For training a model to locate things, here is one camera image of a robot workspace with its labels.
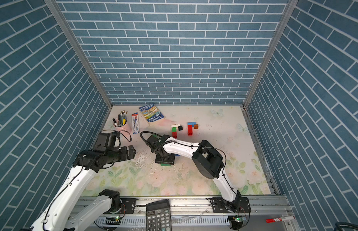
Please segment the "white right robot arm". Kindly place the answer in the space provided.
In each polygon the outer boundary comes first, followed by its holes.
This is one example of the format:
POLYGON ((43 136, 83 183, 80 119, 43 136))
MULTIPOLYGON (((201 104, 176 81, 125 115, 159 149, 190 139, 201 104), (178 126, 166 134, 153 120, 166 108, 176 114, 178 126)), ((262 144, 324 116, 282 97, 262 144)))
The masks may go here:
POLYGON ((201 175, 213 180, 221 194, 221 197, 209 199, 214 213, 251 213, 248 198, 243 197, 231 184, 225 172, 227 159, 225 154, 220 154, 220 149, 213 147, 206 140, 186 142, 151 131, 142 131, 140 138, 151 152, 156 154, 157 164, 173 165, 176 156, 185 157, 194 162, 201 175))

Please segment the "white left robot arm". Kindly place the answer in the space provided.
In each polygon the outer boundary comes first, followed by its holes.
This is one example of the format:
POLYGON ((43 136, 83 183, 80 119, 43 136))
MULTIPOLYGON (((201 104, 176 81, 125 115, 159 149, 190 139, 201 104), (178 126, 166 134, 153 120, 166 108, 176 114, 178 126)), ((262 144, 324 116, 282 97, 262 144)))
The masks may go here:
POLYGON ((137 151, 122 146, 123 132, 99 133, 90 150, 80 152, 68 176, 44 212, 28 228, 30 231, 84 231, 102 214, 124 215, 126 206, 118 191, 104 189, 77 215, 71 216, 82 192, 100 170, 117 162, 132 160, 137 151))

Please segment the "pink metal pencil bucket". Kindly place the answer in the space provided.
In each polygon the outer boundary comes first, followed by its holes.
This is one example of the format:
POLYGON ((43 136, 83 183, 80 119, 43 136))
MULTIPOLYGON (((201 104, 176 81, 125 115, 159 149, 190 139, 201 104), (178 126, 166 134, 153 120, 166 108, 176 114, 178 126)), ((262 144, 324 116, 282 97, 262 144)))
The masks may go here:
POLYGON ((127 131, 132 133, 132 128, 129 122, 126 122, 123 126, 119 126, 118 119, 113 118, 113 128, 115 131, 127 131))

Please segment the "bundle of pencils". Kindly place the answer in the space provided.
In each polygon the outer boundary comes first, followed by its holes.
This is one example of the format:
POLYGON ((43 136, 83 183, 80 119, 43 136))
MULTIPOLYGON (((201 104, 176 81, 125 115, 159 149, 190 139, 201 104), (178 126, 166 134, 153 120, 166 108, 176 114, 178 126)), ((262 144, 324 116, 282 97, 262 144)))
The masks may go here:
POLYGON ((118 115, 118 126, 123 127, 127 122, 127 111, 123 110, 118 115))

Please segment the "HB pencil box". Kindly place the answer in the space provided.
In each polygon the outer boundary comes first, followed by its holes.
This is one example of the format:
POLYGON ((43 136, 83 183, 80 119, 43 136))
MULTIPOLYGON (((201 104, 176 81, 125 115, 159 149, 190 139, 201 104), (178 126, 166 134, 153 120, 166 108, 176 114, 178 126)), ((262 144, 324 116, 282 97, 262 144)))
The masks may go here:
POLYGON ((132 132, 133 132, 133 134, 140 133, 140 125, 139 125, 139 115, 138 115, 138 113, 133 113, 131 115, 131 119, 132 119, 132 132))

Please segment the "blue Treehouse paperback book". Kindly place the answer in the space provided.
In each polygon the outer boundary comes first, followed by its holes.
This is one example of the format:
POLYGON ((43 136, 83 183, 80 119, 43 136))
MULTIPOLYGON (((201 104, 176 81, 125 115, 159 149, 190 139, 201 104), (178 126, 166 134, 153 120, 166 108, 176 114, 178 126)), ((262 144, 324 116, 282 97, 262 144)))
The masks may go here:
POLYGON ((139 110, 148 123, 154 123, 165 118, 155 104, 142 106, 139 110))

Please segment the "black calculator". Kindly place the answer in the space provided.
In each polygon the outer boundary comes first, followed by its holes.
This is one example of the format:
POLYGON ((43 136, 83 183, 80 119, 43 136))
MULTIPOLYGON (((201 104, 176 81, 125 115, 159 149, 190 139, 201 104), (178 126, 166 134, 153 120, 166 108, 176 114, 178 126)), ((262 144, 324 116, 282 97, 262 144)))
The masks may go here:
POLYGON ((159 200, 146 205, 147 231, 172 231, 169 200, 159 200))

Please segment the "red white marker pen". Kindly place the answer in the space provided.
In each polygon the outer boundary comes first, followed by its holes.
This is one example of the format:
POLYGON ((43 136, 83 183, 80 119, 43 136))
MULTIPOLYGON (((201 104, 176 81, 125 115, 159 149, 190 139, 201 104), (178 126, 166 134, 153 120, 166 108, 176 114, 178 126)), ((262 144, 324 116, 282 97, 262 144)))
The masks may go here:
POLYGON ((270 218, 270 219, 266 219, 266 223, 282 222, 282 221, 293 220, 293 219, 295 219, 295 216, 285 216, 285 217, 279 217, 279 218, 270 218))

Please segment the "aluminium corner post left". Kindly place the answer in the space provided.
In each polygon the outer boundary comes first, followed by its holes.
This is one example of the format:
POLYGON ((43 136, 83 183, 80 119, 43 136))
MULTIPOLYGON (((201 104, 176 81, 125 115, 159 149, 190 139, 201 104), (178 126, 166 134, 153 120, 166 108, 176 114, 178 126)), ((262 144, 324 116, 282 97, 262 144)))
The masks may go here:
POLYGON ((70 43, 71 47, 75 51, 76 55, 78 56, 82 66, 87 71, 90 79, 96 86, 98 92, 104 99, 106 105, 109 109, 112 109, 113 103, 111 102, 110 98, 108 97, 106 91, 104 90, 101 82, 99 81, 94 69, 92 68, 89 60, 87 59, 85 53, 81 45, 79 44, 76 36, 74 35, 71 27, 69 26, 65 16, 63 15, 61 9, 59 8, 58 4, 54 0, 44 0, 46 6, 49 8, 50 12, 52 13, 53 17, 55 18, 56 22, 60 26, 62 32, 66 36, 68 42, 70 43))

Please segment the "aluminium corner post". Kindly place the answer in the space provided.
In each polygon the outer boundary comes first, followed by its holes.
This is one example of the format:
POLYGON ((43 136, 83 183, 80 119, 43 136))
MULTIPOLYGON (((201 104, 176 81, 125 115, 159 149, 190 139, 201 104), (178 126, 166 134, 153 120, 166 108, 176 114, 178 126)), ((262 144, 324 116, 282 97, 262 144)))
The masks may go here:
POLYGON ((263 77, 263 74, 271 60, 271 57, 276 49, 276 46, 278 45, 278 42, 287 26, 287 23, 292 15, 292 12, 294 11, 294 9, 297 5, 297 3, 298 3, 298 0, 288 1, 286 8, 284 9, 284 12, 282 14, 281 21, 279 22, 278 26, 276 27, 276 30, 275 30, 275 33, 274 33, 272 39, 271 39, 270 45, 268 46, 268 49, 265 53, 263 61, 259 67, 257 74, 255 75, 253 83, 251 84, 250 90, 249 90, 247 97, 244 101, 244 104, 243 104, 244 109, 248 108, 248 106, 250 105, 252 97, 256 92, 258 84, 260 83, 260 81, 263 77))
POLYGON ((61 9, 59 8, 58 4, 54 0, 44 0, 46 6, 49 8, 50 12, 52 13, 53 17, 55 18, 56 22, 60 26, 62 32, 66 36, 68 42, 70 43, 71 47, 75 51, 76 55, 78 56, 82 66, 87 71, 90 79, 96 86, 98 92, 104 99, 106 105, 109 109, 112 109, 113 103, 111 102, 110 98, 108 97, 106 91, 104 90, 101 82, 99 81, 94 69, 92 68, 89 60, 87 59, 85 53, 81 45, 79 44, 76 36, 74 35, 71 27, 69 26, 65 16, 63 15, 61 9))

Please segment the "aluminium corner post right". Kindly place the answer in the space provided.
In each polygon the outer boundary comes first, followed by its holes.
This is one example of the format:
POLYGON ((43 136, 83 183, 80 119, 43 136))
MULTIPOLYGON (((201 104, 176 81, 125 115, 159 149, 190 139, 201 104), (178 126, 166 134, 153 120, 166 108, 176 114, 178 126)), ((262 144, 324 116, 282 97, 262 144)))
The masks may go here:
POLYGON ((250 90, 249 90, 247 97, 244 101, 244 104, 243 104, 244 109, 248 108, 248 106, 250 105, 252 97, 256 92, 258 84, 260 83, 260 81, 263 77, 263 74, 271 60, 271 57, 276 49, 276 46, 278 45, 278 42, 287 26, 287 23, 292 15, 292 12, 294 11, 294 9, 297 5, 297 3, 298 3, 298 0, 288 1, 286 8, 284 9, 284 12, 282 14, 281 21, 279 22, 278 26, 276 27, 276 30, 275 30, 275 33, 274 33, 272 39, 271 39, 270 45, 268 46, 268 49, 265 53, 263 61, 259 67, 257 74, 255 75, 253 83, 251 84, 250 90))

